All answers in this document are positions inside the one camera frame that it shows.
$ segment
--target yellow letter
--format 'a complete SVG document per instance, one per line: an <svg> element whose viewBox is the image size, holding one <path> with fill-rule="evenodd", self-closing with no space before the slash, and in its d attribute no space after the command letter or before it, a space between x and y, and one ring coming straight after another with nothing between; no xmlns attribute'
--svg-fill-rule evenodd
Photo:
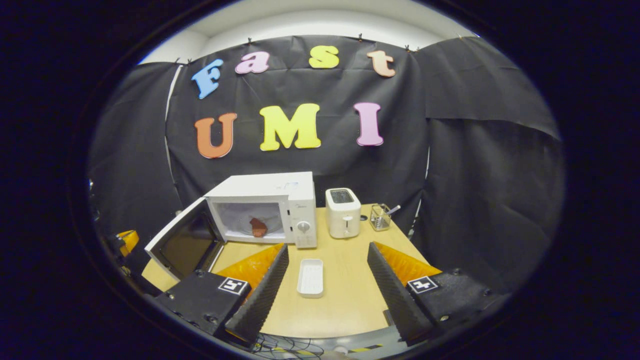
<svg viewBox="0 0 640 360"><path fill-rule="evenodd" d="M340 59L338 55L338 48L335 46L319 45L311 49L311 58L309 59L309 65L317 69L330 69L338 66Z"/></svg>
<svg viewBox="0 0 640 360"><path fill-rule="evenodd" d="M298 133L296 147L309 149L320 146L320 139L316 135L316 113L320 110L317 104L301 104L293 114L291 121L279 106L267 106L260 110L264 117L264 142L260 144L260 150L272 151L280 148L276 141L276 133L287 149L293 142L293 137Z"/></svg>

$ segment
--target wire basket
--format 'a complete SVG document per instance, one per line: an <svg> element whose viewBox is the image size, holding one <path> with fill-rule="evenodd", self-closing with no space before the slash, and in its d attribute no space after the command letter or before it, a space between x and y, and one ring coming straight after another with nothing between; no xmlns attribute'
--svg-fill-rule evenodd
<svg viewBox="0 0 640 360"><path fill-rule="evenodd" d="M371 226L375 231L388 230L391 225L391 216L387 215L390 209L384 204L373 204L371 206Z"/></svg>

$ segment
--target white tray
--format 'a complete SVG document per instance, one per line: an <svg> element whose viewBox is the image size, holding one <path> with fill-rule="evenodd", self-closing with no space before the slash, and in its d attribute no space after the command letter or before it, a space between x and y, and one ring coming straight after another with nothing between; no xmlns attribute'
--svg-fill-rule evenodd
<svg viewBox="0 0 640 360"><path fill-rule="evenodd" d="M300 261L298 276L298 293L303 297L322 297L323 262L320 259L303 259Z"/></svg>

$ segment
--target toaster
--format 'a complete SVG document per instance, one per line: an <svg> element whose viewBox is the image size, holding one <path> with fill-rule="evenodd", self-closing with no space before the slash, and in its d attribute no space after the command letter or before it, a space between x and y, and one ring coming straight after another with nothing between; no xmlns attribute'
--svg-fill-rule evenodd
<svg viewBox="0 0 640 360"><path fill-rule="evenodd" d="M328 189L326 197L326 224L332 238L344 239L360 233L360 201L347 188Z"/></svg>

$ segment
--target pink letter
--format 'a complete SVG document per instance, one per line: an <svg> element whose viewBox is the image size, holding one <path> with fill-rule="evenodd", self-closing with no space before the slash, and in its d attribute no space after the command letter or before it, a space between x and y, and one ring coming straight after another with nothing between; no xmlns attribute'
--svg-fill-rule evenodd
<svg viewBox="0 0 640 360"><path fill-rule="evenodd" d="M238 74L246 74L247 72L264 72L269 68L269 53L257 51L242 57L243 62L236 66Z"/></svg>
<svg viewBox="0 0 640 360"><path fill-rule="evenodd" d="M380 110L380 105L373 102L359 102L353 108L360 114L360 137L356 140L358 145L382 145L384 140L378 134L378 110Z"/></svg>

